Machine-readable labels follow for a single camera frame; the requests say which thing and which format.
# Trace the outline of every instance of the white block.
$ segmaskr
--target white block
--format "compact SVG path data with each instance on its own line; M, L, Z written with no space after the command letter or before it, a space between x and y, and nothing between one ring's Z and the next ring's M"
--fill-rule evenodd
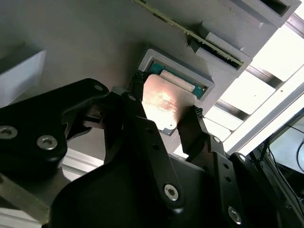
M0 60L0 108L38 85L45 55L45 51L23 48Z

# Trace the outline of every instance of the gray surface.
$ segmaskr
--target gray surface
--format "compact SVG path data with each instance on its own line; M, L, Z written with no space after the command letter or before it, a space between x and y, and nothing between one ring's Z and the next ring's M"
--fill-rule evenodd
M190 29L198 29L203 21L209 31L242 48L250 57L276 30L267 24L259 28L215 0L149 2ZM184 33L130 0L0 0L0 31L0 57L23 43L47 51L43 91L87 77L110 89L117 85L127 87L147 44L211 76L219 91L225 91L235 78L195 56L187 47ZM220 96L221 93L212 94L204 101L208 103L204 113ZM70 146L91 154L100 140L93 134L92 137L91 143L83 137Z
M304 131L304 118L295 123L293 127ZM303 173L296 162L296 151L303 140L303 133L289 128L270 145L271 152L274 154L276 162ZM304 146L299 152L299 162L302 169L304 169Z

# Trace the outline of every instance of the black plastic bracket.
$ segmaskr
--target black plastic bracket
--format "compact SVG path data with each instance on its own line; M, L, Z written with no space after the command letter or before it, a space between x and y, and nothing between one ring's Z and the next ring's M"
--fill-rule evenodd
M98 81L85 79L0 109L0 126L18 131L16 137L0 139L0 172L28 179L54 174L67 152L66 135L75 119L73 112L89 107L108 92ZM57 146L52 150L38 147L43 135L53 136Z
M125 110L125 138L131 145L139 162L144 163L145 171L153 187L154 195L167 211L180 213L185 201L184 193L171 164L160 133L153 121L146 119L141 101L129 92L122 94ZM175 187L178 197L170 199L165 194L165 187Z
M194 106L183 116L177 128L183 151L189 155L186 161L203 168L214 180L214 189L219 196L217 208L225 218L224 223L232 227L246 227L234 167L226 158L223 143L208 134L204 121L197 115ZM241 218L240 224L230 217L231 208Z

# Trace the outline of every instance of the metal plate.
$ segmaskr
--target metal plate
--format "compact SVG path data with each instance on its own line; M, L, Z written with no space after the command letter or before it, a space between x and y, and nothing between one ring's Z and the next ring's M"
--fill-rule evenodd
M174 130L184 111L196 100L192 93L158 75L150 75L144 84L143 108L147 118L153 120L161 131Z

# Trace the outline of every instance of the rectangular cutout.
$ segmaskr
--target rectangular cutout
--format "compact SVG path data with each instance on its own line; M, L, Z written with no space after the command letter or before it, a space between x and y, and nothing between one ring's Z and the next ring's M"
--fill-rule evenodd
M279 0L260 0L265 5L267 5L270 9L276 12L278 15L282 16L287 11L288 6L284 5Z
M299 0L220 0L225 5L236 8L236 12L256 18L263 24L280 28L301 4Z

